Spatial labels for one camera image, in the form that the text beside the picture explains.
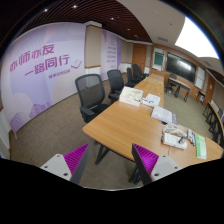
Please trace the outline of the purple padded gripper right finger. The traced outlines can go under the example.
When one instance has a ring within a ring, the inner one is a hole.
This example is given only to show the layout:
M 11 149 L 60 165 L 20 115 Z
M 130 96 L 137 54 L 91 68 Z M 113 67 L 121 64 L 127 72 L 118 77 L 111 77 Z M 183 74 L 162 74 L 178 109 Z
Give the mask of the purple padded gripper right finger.
M 137 144 L 132 145 L 132 155 L 137 166 L 137 172 L 144 185 L 181 170 L 181 167 L 167 155 L 159 156 Z

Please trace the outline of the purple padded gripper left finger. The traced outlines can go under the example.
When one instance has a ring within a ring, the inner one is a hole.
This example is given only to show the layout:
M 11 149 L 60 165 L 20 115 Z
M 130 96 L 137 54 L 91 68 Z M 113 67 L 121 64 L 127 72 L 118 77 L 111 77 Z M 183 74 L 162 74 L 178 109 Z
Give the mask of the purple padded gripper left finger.
M 55 154 L 41 166 L 41 169 L 72 183 L 79 184 L 85 170 L 89 152 L 90 144 L 87 143 L 65 155 Z

